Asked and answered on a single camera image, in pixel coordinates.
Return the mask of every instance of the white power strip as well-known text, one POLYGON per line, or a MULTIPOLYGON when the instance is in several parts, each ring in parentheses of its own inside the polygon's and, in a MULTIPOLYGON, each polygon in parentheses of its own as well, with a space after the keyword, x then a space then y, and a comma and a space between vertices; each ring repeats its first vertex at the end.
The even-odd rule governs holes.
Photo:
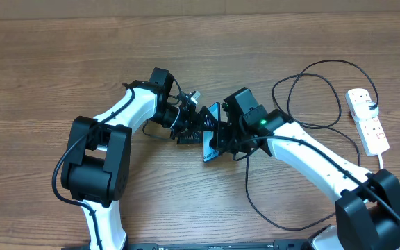
POLYGON ((378 117, 378 108, 370 110, 374 105, 367 90, 356 88, 345 95, 351 115, 358 128, 360 139, 368 156, 378 156, 381 169, 382 153, 390 148, 385 132, 378 117))

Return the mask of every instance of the wooden table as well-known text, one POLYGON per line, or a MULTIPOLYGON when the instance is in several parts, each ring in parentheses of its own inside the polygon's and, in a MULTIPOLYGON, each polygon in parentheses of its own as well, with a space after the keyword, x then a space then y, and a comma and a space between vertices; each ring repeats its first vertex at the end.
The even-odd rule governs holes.
MULTIPOLYGON (((72 120, 111 107, 124 94, 122 81, 147 80, 154 67, 162 67, 184 91, 199 90, 201 105, 246 86, 271 110, 274 82, 329 58, 359 64, 376 83, 391 146, 385 167, 400 180, 400 12, 0 22, 0 249, 88 243, 81 209, 54 197, 51 174, 72 120)), ((362 165, 376 171, 377 158, 365 155, 344 100, 351 88, 373 94, 368 82, 340 63, 310 72, 333 82, 343 109, 335 128, 356 141, 362 165)), ((283 106, 290 84, 278 87, 283 106)), ((327 124, 337 111, 324 82, 305 78, 298 84, 292 98, 296 118, 327 124)), ((149 130, 168 134, 157 125, 149 130)), ((309 133, 357 161, 343 137, 309 133)), ((258 152, 250 164, 252 199, 275 222, 304 226, 333 212, 333 204, 285 163, 258 152)), ((222 156, 205 164, 201 145, 176 145, 141 132, 133 138, 120 207, 132 243, 270 242, 308 237, 335 224, 330 219, 300 232, 274 228, 247 201, 244 162, 222 156)))

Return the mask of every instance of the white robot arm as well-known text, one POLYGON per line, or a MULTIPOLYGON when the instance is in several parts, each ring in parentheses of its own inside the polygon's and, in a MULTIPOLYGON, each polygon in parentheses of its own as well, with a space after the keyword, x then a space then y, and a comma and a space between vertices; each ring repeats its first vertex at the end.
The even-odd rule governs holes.
POLYGON ((367 249, 368 246, 387 246, 382 249, 396 249, 400 247, 400 224, 390 219, 381 208, 372 212, 367 210, 364 202, 371 197, 364 194, 359 184, 334 168, 334 165, 321 154, 310 147, 303 146, 300 142, 279 138, 253 139, 275 135, 294 138, 313 145, 361 183, 377 188, 388 199, 390 205, 400 213, 400 185, 395 178, 390 177, 389 172, 384 170, 384 174, 379 173, 372 178, 374 175, 368 169, 341 158, 309 136, 298 123, 288 121, 285 114, 279 114, 277 110, 267 114, 246 88, 225 99, 224 109, 229 118, 226 123, 214 120, 206 108, 196 113, 197 102, 190 101, 192 94, 185 95, 181 92, 179 96, 184 101, 177 108, 167 105, 173 80, 173 76, 168 71, 156 69, 149 82, 135 81, 131 84, 135 93, 132 102, 130 102, 133 96, 132 91, 127 90, 125 96, 105 113, 97 115, 94 119, 79 117, 72 124, 69 145, 75 142, 75 138, 85 133, 87 138, 84 140, 85 148, 76 147, 75 152, 65 160, 61 182, 64 188, 70 190, 72 198, 95 211, 99 235, 95 230, 92 217, 94 215, 83 208, 91 237, 89 249, 121 250, 128 246, 127 234, 122 228, 119 216, 118 199, 126 187, 131 136, 148 119, 152 119, 165 128, 171 128, 173 139, 190 131, 213 131, 214 138, 212 140, 208 138, 209 145, 204 146, 213 147, 222 153, 225 151, 248 153, 251 148, 260 147, 269 155, 297 169, 336 204, 338 226, 340 223, 347 225, 344 226, 342 232, 341 230, 337 232, 334 226, 326 228, 309 240, 309 249, 343 249, 344 247, 345 249, 367 249), (120 108, 123 108, 123 111, 115 115, 113 119, 108 120, 95 131, 90 130, 93 124, 106 119, 120 108), (221 134, 219 127, 230 133, 221 134), (247 141, 248 137, 250 141, 257 143, 228 143, 247 141), (85 149, 106 151, 106 159, 100 160, 86 156, 85 149), (364 234, 371 240, 359 237, 360 234, 362 235, 359 226, 365 227, 364 234))

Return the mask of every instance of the cable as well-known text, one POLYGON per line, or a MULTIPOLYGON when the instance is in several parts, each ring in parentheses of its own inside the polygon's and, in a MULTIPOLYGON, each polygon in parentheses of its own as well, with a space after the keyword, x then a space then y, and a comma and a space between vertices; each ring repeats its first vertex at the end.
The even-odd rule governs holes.
POLYGON ((160 139, 160 140, 165 140, 165 141, 171 140, 171 139, 169 139, 169 138, 163 138, 163 137, 160 137, 160 136, 158 136, 158 135, 153 135, 153 134, 144 132, 144 129, 146 128, 146 126, 147 126, 148 123, 149 123, 149 120, 147 119, 147 120, 144 122, 144 124, 143 124, 142 132, 143 132, 145 135, 147 135, 147 136, 149 136, 149 137, 152 137, 152 138, 155 138, 155 139, 160 139))
POLYGON ((344 136, 344 137, 345 137, 346 139, 348 139, 348 140, 352 143, 352 145, 354 146, 354 148, 355 148, 355 150, 356 150, 356 154, 357 154, 357 156, 358 156, 358 165, 360 166, 360 151, 359 151, 358 145, 356 145, 356 143, 355 143, 348 135, 345 135, 344 133, 340 132, 339 130, 337 130, 337 129, 335 129, 335 128, 331 128, 333 125, 335 125, 336 123, 339 122, 339 120, 340 120, 340 118, 341 118, 341 116, 342 116, 342 106, 341 106, 341 104, 340 104, 340 99, 339 99, 339 96, 338 96, 337 92, 335 91, 333 85, 330 83, 330 81, 329 81, 328 79, 326 79, 325 77, 320 76, 320 75, 318 75, 318 74, 311 74, 311 73, 300 73, 300 74, 296 74, 296 75, 293 75, 293 76, 289 76, 289 77, 287 77, 287 78, 284 78, 284 79, 278 81, 277 83, 275 83, 274 86, 272 87, 271 95, 272 95, 272 100, 273 100, 273 102, 274 102, 274 105, 275 105, 280 111, 285 112, 285 111, 282 109, 282 107, 280 107, 280 105, 278 104, 278 102, 277 102, 277 100, 276 100, 276 97, 275 97, 275 95, 274 95, 274 89, 276 88, 276 86, 277 86, 279 83, 282 83, 282 82, 284 82, 284 81, 286 81, 286 80, 288 80, 288 79, 294 78, 294 77, 296 77, 296 81, 297 81, 297 79, 298 79, 299 77, 302 77, 302 76, 315 76, 315 77, 319 77, 319 78, 321 78, 322 80, 324 80, 324 81, 328 84, 328 86, 330 86, 330 88, 331 88, 331 90, 333 91, 333 94, 334 94, 334 96, 335 96, 335 98, 336 98, 336 101, 338 102, 338 103, 337 103, 337 107, 338 107, 339 112, 338 112, 338 114, 337 114, 337 119, 336 119, 334 122, 332 122, 332 123, 330 123, 330 124, 328 124, 328 125, 311 124, 311 123, 307 123, 307 122, 301 122, 301 121, 299 121, 298 119, 295 119, 295 118, 292 116, 291 112, 290 112, 290 97, 291 97, 291 93, 292 93, 292 90, 294 89, 294 85, 295 85, 295 84, 293 84, 293 85, 291 86, 290 94, 289 94, 289 96, 288 96, 288 101, 287 101, 287 111, 288 111, 288 115, 291 116, 291 118, 293 118, 293 120, 294 120, 295 122, 297 122, 298 124, 300 124, 300 125, 301 125, 302 127, 304 127, 304 128, 309 128, 309 129, 322 129, 322 128, 327 128, 327 129, 329 129, 329 130, 331 130, 331 131, 334 131, 334 132, 336 132, 336 133, 338 133, 338 134, 344 136))
POLYGON ((256 151, 257 151, 257 149, 259 149, 259 147, 255 147, 253 150, 251 150, 249 153, 247 153, 246 155, 244 155, 244 156, 242 156, 242 157, 240 157, 240 158, 238 158, 238 159, 236 159, 235 157, 236 157, 236 155, 238 154, 238 153, 234 153, 233 154, 233 160, 234 161, 240 161, 240 160, 243 160, 243 159, 245 159, 245 158, 248 158, 249 156, 251 156, 253 153, 255 153, 256 151))
MULTIPOLYGON (((178 88, 178 95, 181 95, 181 87, 180 87, 180 84, 178 84, 178 81, 174 78, 174 82, 175 82, 175 84, 177 84, 177 88, 178 88)), ((174 98, 174 99, 177 99, 177 102, 176 103, 168 103, 168 104, 170 104, 170 105, 177 105, 178 103, 180 103, 180 97, 175 97, 175 96, 173 96, 173 95, 169 95, 169 97, 172 97, 172 98, 174 98)))
POLYGON ((378 159, 379 159, 379 169, 383 169, 382 154, 378 154, 378 159))
POLYGON ((100 127, 102 124, 105 124, 106 122, 108 122, 109 120, 113 119, 114 117, 116 117, 118 114, 120 114, 121 111, 123 111, 125 108, 127 108, 129 106, 129 104, 132 103, 132 101, 135 99, 135 92, 133 91, 133 88, 129 87, 127 84, 122 83, 125 87, 126 87, 126 91, 130 90, 131 91, 131 98, 122 106, 120 107, 117 111, 112 112, 112 114, 110 114, 107 118, 101 120, 100 122, 98 122, 97 124, 95 124, 92 128, 89 129, 89 131, 82 135, 79 139, 77 139, 77 141, 75 141, 75 143, 73 143, 73 145, 68 148, 68 150, 66 150, 66 152, 64 152, 64 154, 61 156, 60 160, 58 161, 58 163, 56 164, 55 170, 53 171, 53 175, 52 175, 52 190, 53 193, 55 194, 55 196, 68 204, 71 205, 75 205, 75 206, 82 206, 84 208, 86 208, 89 211, 89 215, 92 216, 92 220, 94 222, 94 230, 95 230, 95 238, 97 239, 97 246, 99 246, 100 250, 103 250, 103 246, 101 245, 101 239, 100 239, 100 235, 99 235, 99 229, 98 229, 98 223, 97 223, 97 219, 95 217, 95 211, 86 203, 80 202, 80 201, 72 201, 70 199, 66 199, 63 196, 61 196, 61 194, 58 192, 58 189, 56 187, 56 178, 58 175, 58 172, 60 170, 61 165, 64 163, 64 160, 66 159, 66 157, 69 155, 69 153, 86 137, 88 136, 91 132, 93 132, 96 128, 100 127))
MULTIPOLYGON (((348 61, 344 61, 344 60, 322 60, 322 61, 319 61, 319 62, 314 62, 314 63, 312 63, 311 65, 307 66, 305 69, 303 69, 299 74, 296 74, 296 75, 293 75, 293 76, 289 76, 289 77, 287 77, 287 78, 284 78, 284 79, 278 81, 278 82, 275 83, 275 84, 273 85, 273 87, 272 87, 272 100, 273 100, 273 102, 274 102, 274 105, 275 105, 280 111, 284 112, 284 111, 282 110, 282 108, 280 107, 280 105, 278 104, 277 100, 276 100, 276 97, 275 97, 275 95, 274 95, 274 89, 276 88, 276 86, 277 86, 278 84, 280 84, 280 83, 282 83, 282 82, 284 82, 284 81, 286 81, 286 80, 289 80, 289 79, 291 79, 291 78, 296 78, 295 81, 294 81, 294 83, 293 83, 292 86, 291 86, 290 93, 289 93, 289 95, 288 95, 288 100, 287 100, 287 112, 288 112, 288 115, 291 116, 291 118, 293 118, 293 116, 292 116, 292 114, 291 114, 291 112, 290 112, 290 100, 291 100, 292 91, 293 91, 293 89, 294 89, 294 87, 295 87, 297 81, 299 81, 299 79, 300 79, 302 76, 314 76, 314 77, 318 77, 318 78, 321 78, 322 80, 324 80, 324 81, 328 84, 328 86, 331 88, 331 90, 333 91, 333 94, 334 94, 334 96, 335 96, 335 98, 336 98, 337 107, 338 107, 338 110, 339 110, 338 115, 337 115, 337 119, 336 119, 334 122, 332 122, 331 124, 328 124, 328 125, 318 125, 318 124, 311 124, 311 123, 301 122, 301 121, 299 121, 299 120, 297 120, 297 119, 295 119, 295 118, 293 118, 293 120, 296 121, 297 123, 299 123, 299 124, 300 124, 302 127, 304 127, 304 128, 309 128, 309 129, 322 129, 322 128, 327 128, 327 129, 329 129, 329 130, 331 130, 331 131, 334 131, 334 132, 336 132, 336 133, 338 133, 338 134, 344 136, 344 137, 345 137, 346 139, 348 139, 348 141, 350 141, 350 142, 352 143, 352 145, 354 146, 354 148, 355 148, 355 150, 356 150, 357 157, 358 157, 358 165, 360 166, 360 151, 359 151, 358 145, 357 145, 348 135, 345 135, 344 133, 342 133, 341 131, 339 131, 339 130, 337 130, 337 129, 335 129, 335 128, 331 128, 333 125, 335 125, 336 123, 339 122, 339 120, 340 120, 340 118, 341 118, 341 116, 342 116, 342 106, 341 106, 341 104, 340 104, 340 99, 339 99, 339 96, 338 96, 337 92, 335 91, 335 88, 333 87, 333 85, 331 84, 331 82, 330 82, 327 78, 325 78, 325 77, 323 77, 323 76, 321 76, 321 75, 319 75, 319 74, 305 73, 305 71, 306 71, 308 68, 312 67, 313 65, 316 65, 316 64, 319 64, 319 63, 327 63, 327 62, 347 63, 347 64, 352 65, 352 66, 356 67, 357 69, 359 69, 359 70, 367 77, 368 81, 372 84, 372 86, 373 86, 373 88, 374 88, 374 92, 376 93, 376 99, 377 99, 374 108, 377 107, 377 104, 379 103, 379 97, 378 97, 378 93, 377 93, 376 87, 374 86, 373 81, 371 80, 371 78, 370 78, 370 77, 368 76, 368 74, 367 74, 363 69, 361 69, 359 66, 353 64, 352 62, 348 62, 348 61)), ((239 126, 240 126, 240 130, 243 130, 243 131, 244 131, 243 125, 242 125, 242 123, 241 123, 241 119, 239 119, 239 126)), ((245 156, 243 156, 243 157, 241 157, 241 158, 239 158, 239 159, 237 159, 237 160, 242 160, 242 159, 244 159, 244 158, 248 158, 252 153, 253 153, 253 152, 250 152, 250 154, 248 153, 247 155, 245 155, 245 156)), ((276 227, 278 227, 278 228, 281 228, 281 229, 283 229, 283 230, 287 230, 287 231, 300 231, 300 230, 303 230, 303 229, 307 229, 307 228, 310 228, 311 226, 314 226, 314 225, 316 225, 316 224, 318 224, 318 223, 320 223, 320 222, 323 222, 323 221, 325 221, 326 219, 329 219, 330 217, 332 217, 332 216, 335 215, 335 213, 333 213, 333 214, 331 214, 331 215, 329 215, 329 216, 327 216, 327 217, 325 217, 325 218, 322 218, 322 219, 320 219, 320 220, 318 220, 318 221, 316 221, 316 222, 313 222, 313 223, 311 223, 310 225, 304 226, 304 227, 302 227, 302 228, 286 228, 286 227, 280 226, 280 225, 274 223, 273 221, 269 220, 268 218, 266 218, 266 216, 264 216, 264 215, 254 206, 254 204, 253 204, 252 201, 251 201, 251 198, 249 197, 248 191, 247 191, 247 198, 248 198, 249 203, 250 203, 251 206, 253 207, 253 209, 254 209, 262 218, 264 218, 265 220, 267 220, 270 224, 272 224, 272 225, 274 225, 274 226, 276 226, 276 227)))
POLYGON ((359 152, 358 145, 356 145, 356 143, 355 143, 350 137, 348 137, 347 135, 345 135, 344 133, 340 132, 339 130, 337 130, 337 129, 335 129, 335 128, 331 128, 333 125, 335 125, 336 123, 339 122, 339 120, 340 120, 340 118, 341 118, 341 116, 342 116, 342 107, 341 107, 341 105, 340 105, 340 99, 339 99, 339 96, 338 96, 337 92, 335 91, 333 85, 330 83, 330 81, 329 81, 328 79, 324 78, 323 76, 320 76, 319 74, 304 73, 307 69, 309 69, 309 68, 312 67, 313 65, 320 64, 320 63, 327 63, 327 62, 328 62, 328 63, 329 63, 329 62, 346 63, 346 64, 348 64, 348 65, 351 65, 351 66, 355 67, 356 69, 359 69, 359 71, 361 71, 361 72, 365 75, 365 77, 368 79, 369 83, 372 85, 373 90, 374 90, 374 94, 376 95, 376 104, 374 104, 373 106, 371 106, 370 109, 374 109, 374 108, 377 108, 377 107, 378 107, 378 104, 379 104, 379 95, 378 95, 378 91, 377 91, 377 89, 376 89, 376 86, 375 86, 374 83, 373 83, 373 80, 368 76, 368 74, 367 74, 361 67, 357 66, 356 64, 354 64, 354 63, 352 63, 352 62, 345 61, 345 60, 337 60, 337 59, 320 60, 320 61, 318 61, 318 62, 314 62, 314 63, 308 65, 307 67, 305 67, 305 69, 303 69, 299 74, 296 74, 296 75, 294 75, 294 76, 289 76, 289 77, 287 77, 287 78, 284 78, 284 79, 278 81, 278 82, 275 83, 274 86, 272 87, 272 100, 273 100, 273 102, 274 102, 274 105, 275 105, 280 111, 285 112, 285 111, 283 111, 282 107, 280 107, 280 105, 277 103, 276 97, 275 97, 275 95, 274 95, 274 89, 276 88, 276 86, 277 86, 279 83, 282 83, 282 82, 284 82, 284 81, 286 81, 286 80, 288 80, 288 79, 291 79, 291 78, 296 78, 296 79, 294 80, 294 82, 293 82, 291 88, 290 88, 290 93, 288 94, 288 100, 287 100, 287 113, 288 113, 289 116, 291 116, 291 118, 293 118, 293 116, 291 115, 291 111, 290 111, 290 101, 291 101, 292 91, 293 91, 293 89, 294 89, 296 83, 299 81, 299 79, 300 79, 302 76, 315 76, 315 77, 319 77, 319 78, 321 78, 322 80, 324 80, 324 81, 328 84, 328 86, 330 86, 331 90, 332 90, 333 93, 334 93, 334 96, 335 96, 335 98, 336 98, 336 101, 338 102, 338 103, 337 103, 337 106, 338 106, 338 108, 339 108, 339 113, 338 113, 337 119, 336 119, 333 123, 331 123, 331 124, 329 124, 329 125, 318 125, 318 124, 311 124, 311 123, 307 123, 307 122, 301 122, 301 121, 299 121, 298 119, 295 119, 295 118, 293 118, 293 120, 294 120, 295 122, 299 123, 299 124, 300 124, 302 127, 304 127, 304 128, 309 128, 309 129, 327 128, 327 129, 329 129, 329 130, 331 130, 331 131, 334 131, 334 132, 336 132, 336 133, 338 133, 338 134, 344 136, 346 139, 348 139, 348 140, 352 143, 352 145, 353 145, 354 148, 356 149, 356 153, 357 153, 357 155, 358 155, 358 165, 360 166, 360 152, 359 152))
POLYGON ((253 201, 252 201, 251 198, 249 197, 249 192, 248 192, 249 157, 248 157, 248 156, 243 156, 243 157, 245 157, 245 158, 247 159, 247 170, 246 170, 245 176, 244 176, 244 190, 245 190, 246 193, 247 193, 248 201, 249 201, 249 203, 251 204, 251 206, 253 207, 253 209, 254 209, 263 219, 265 219, 265 220, 266 220, 267 222, 269 222, 270 224, 274 225, 274 226, 277 227, 277 228, 286 230, 286 231, 301 231, 301 230, 310 228, 310 227, 312 227, 312 226, 315 226, 315 225, 317 225, 317 224, 319 224, 319 223, 321 223, 321 222, 323 222, 323 221, 326 221, 327 219, 330 219, 332 216, 334 216, 334 215, 336 214, 336 213, 334 212, 334 213, 328 215, 328 216, 325 217, 325 218, 322 218, 322 219, 320 219, 320 220, 318 220, 318 221, 316 221, 316 222, 313 222, 313 223, 311 223, 311 224, 309 224, 309 225, 307 225, 307 226, 301 227, 301 228, 287 228, 287 227, 281 226, 281 225, 279 225, 279 224, 276 224, 276 223, 273 222, 272 220, 266 218, 266 216, 264 216, 264 215, 256 208, 256 206, 254 205, 253 201))
MULTIPOLYGON (((370 188, 368 188, 364 183, 359 181, 356 177, 351 175, 351 173, 349 171, 347 171, 343 167, 339 166, 333 159, 331 159, 329 156, 327 156, 320 149, 318 149, 317 147, 313 146, 312 144, 310 144, 310 143, 308 143, 308 142, 306 142, 304 140, 300 140, 300 139, 296 139, 296 138, 292 138, 292 137, 285 137, 285 136, 268 135, 268 136, 260 136, 260 137, 255 137, 255 138, 251 138, 251 139, 248 139, 248 140, 243 140, 243 141, 237 143, 236 146, 238 147, 241 144, 245 144, 245 143, 248 143, 248 142, 253 142, 254 140, 265 140, 265 139, 279 139, 279 140, 287 140, 287 141, 291 141, 291 142, 297 142, 300 145, 305 145, 305 146, 309 147, 310 149, 314 150, 316 153, 318 153, 320 156, 322 156, 325 160, 329 161, 337 170, 342 172, 346 177, 350 178, 354 183, 358 184, 364 191, 366 191, 371 197, 373 197, 374 200, 376 200, 379 204, 381 204, 382 207, 393 218, 395 218, 398 222, 400 222, 400 216, 384 200, 382 200, 377 194, 375 194, 370 188)), ((249 168, 249 159, 247 158, 247 171, 248 171, 248 168, 249 168)), ((253 208, 256 210, 256 212, 258 212, 258 214, 260 216, 262 216, 264 219, 266 219, 271 224, 273 224, 275 226, 278 226, 274 222, 269 221, 268 218, 264 217, 261 214, 261 212, 259 212, 257 210, 257 208, 255 208, 255 206, 252 204, 251 200, 250 200, 250 203, 253 206, 253 208)))

